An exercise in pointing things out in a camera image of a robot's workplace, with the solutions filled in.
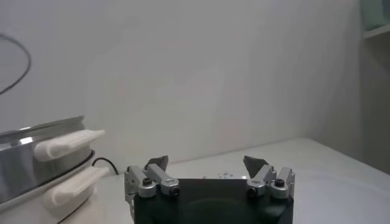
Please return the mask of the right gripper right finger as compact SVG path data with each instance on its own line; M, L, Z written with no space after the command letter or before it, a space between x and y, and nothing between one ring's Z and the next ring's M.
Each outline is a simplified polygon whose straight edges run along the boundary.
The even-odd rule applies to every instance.
M272 198L284 200L294 197L295 173L282 167L279 173L264 159L244 156L243 163L249 173L246 181L247 196L258 198L269 193Z

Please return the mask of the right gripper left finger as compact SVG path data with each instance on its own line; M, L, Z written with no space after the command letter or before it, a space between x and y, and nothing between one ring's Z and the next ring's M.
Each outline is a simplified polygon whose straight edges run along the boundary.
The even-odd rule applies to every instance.
M150 159L147 164L129 166L124 172L125 201L129 204L130 213L135 211L134 198L152 198L157 194L157 187L163 195L177 197L180 194L179 180L166 173L168 155Z

